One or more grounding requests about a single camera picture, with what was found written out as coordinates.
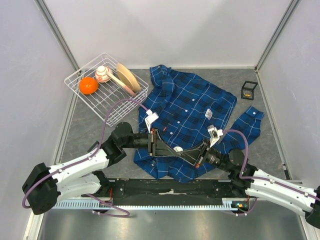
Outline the right black display box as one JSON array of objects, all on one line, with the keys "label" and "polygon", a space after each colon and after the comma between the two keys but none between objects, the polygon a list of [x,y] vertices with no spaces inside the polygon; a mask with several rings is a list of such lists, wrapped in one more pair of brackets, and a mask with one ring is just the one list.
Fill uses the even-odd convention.
[{"label": "right black display box", "polygon": [[[258,86],[258,83],[255,81],[246,80],[241,87],[241,98],[245,100],[253,101],[255,99],[255,88]],[[245,97],[244,93],[251,93],[251,97]]]}]

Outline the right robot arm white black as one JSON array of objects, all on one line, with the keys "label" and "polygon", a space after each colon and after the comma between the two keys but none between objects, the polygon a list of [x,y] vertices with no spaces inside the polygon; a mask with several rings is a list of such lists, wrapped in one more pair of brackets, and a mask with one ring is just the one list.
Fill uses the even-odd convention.
[{"label": "right robot arm white black", "polygon": [[315,228],[320,227],[320,189],[313,189],[286,182],[263,170],[246,164],[241,170],[245,155],[234,148],[227,154],[215,147],[202,143],[194,148],[183,150],[175,147],[179,157],[191,165],[204,166],[208,163],[229,173],[229,191],[235,197],[250,196],[262,198],[303,216]]}]

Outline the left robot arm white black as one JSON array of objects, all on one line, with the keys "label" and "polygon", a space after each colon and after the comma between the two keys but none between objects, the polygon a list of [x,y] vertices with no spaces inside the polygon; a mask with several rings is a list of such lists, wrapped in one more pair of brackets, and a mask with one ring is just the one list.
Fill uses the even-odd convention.
[{"label": "left robot arm white black", "polygon": [[37,164],[22,185],[23,208],[41,215],[66,199],[87,194],[106,196],[110,185],[102,170],[124,159],[125,149],[145,149],[151,157],[178,155],[158,129],[134,133],[128,122],[121,122],[106,141],[95,143],[87,154],[58,165]]}]

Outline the blue plaid shirt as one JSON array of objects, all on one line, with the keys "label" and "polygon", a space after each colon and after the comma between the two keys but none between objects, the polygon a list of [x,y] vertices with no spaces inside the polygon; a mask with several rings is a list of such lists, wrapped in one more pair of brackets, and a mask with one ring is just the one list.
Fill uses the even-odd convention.
[{"label": "blue plaid shirt", "polygon": [[[172,148],[192,148],[210,137],[208,126],[225,129],[236,107],[237,97],[194,73],[176,71],[165,65],[151,67],[154,86],[143,103],[158,114],[152,127]],[[165,176],[180,183],[196,179],[214,167],[199,168],[179,157],[152,157],[146,149],[135,152],[134,163],[155,179]]]}]

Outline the amber round brooch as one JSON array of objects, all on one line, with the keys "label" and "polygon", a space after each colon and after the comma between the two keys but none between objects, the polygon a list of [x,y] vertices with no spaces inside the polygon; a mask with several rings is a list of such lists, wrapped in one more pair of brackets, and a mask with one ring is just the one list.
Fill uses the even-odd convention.
[{"label": "amber round brooch", "polygon": [[248,93],[246,92],[246,93],[244,93],[243,95],[244,95],[245,97],[247,97],[247,98],[250,98],[250,97],[251,97],[251,93],[250,93],[250,92],[248,92]]},{"label": "amber round brooch", "polygon": [[176,152],[182,152],[182,151],[183,151],[183,148],[180,147],[180,146],[175,146],[173,149],[174,149]]}]

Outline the orange bowl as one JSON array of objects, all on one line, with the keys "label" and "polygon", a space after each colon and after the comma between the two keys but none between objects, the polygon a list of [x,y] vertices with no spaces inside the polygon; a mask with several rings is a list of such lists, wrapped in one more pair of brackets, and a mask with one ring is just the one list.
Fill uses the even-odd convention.
[{"label": "orange bowl", "polygon": [[79,90],[84,95],[91,95],[99,88],[99,83],[92,77],[84,77],[79,83]]}]

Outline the beige wooden plate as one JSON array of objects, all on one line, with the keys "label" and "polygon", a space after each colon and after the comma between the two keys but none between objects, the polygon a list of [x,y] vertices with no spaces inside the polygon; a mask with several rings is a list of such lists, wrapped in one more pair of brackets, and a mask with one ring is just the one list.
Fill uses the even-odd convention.
[{"label": "beige wooden plate", "polygon": [[116,64],[116,72],[119,79],[127,85],[133,92],[137,93],[141,91],[141,86],[135,77],[135,75],[126,68],[123,64],[117,63]]}]

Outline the white red patterned cup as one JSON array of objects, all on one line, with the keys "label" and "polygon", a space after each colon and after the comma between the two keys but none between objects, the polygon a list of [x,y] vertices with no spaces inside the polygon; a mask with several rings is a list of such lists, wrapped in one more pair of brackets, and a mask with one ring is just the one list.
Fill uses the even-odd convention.
[{"label": "white red patterned cup", "polygon": [[110,68],[109,67],[101,65],[95,71],[95,79],[99,83],[108,82],[111,79],[109,77],[109,75],[107,74],[109,72],[110,72]]}]

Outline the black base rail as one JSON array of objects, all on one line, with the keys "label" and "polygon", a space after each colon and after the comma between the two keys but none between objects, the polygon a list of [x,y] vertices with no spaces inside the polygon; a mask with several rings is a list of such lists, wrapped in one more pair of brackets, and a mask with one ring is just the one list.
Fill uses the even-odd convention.
[{"label": "black base rail", "polygon": [[231,189],[229,180],[200,179],[180,183],[173,179],[109,179],[95,197],[116,203],[211,203],[223,198],[246,199],[243,190]]}]

